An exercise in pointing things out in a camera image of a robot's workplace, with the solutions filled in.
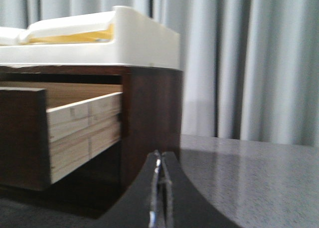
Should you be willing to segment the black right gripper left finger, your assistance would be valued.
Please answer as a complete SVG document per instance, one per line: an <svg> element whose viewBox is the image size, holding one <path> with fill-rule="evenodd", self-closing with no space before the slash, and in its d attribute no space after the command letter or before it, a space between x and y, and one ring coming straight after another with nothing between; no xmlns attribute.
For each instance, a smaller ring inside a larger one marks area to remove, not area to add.
<svg viewBox="0 0 319 228"><path fill-rule="evenodd" d="M140 172L122 197L95 222L97 228L148 228L154 223L155 211L151 206L156 190L160 154L147 155Z"/></svg>

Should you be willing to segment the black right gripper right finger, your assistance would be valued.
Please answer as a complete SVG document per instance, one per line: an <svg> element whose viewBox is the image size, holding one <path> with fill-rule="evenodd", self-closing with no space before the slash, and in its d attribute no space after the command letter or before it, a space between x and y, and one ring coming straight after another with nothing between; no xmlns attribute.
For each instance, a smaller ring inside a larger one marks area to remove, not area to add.
<svg viewBox="0 0 319 228"><path fill-rule="evenodd" d="M162 155L167 180L166 214L172 228L238 228L197 190L173 152Z"/></svg>

